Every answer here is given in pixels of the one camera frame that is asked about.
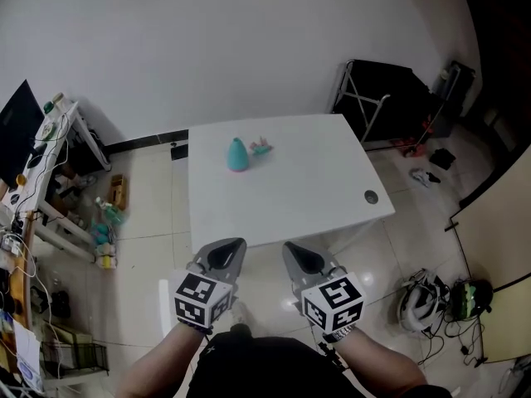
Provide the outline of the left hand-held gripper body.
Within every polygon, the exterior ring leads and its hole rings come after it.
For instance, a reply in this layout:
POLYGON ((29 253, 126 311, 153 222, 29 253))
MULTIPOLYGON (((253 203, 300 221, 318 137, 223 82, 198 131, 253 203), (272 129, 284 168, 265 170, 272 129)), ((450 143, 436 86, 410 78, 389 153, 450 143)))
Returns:
POLYGON ((173 272, 177 320, 201 330, 231 307, 246 254, 246 241, 233 237, 204 245, 184 269, 173 272))

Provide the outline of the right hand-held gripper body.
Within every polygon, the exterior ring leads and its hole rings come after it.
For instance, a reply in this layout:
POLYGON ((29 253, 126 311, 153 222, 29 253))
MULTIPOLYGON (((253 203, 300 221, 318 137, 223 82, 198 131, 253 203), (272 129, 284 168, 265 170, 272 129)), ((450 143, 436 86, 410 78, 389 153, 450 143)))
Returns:
POLYGON ((287 241, 282 257, 301 314, 322 333, 335 334, 361 319, 366 299, 362 285, 328 250, 287 241))

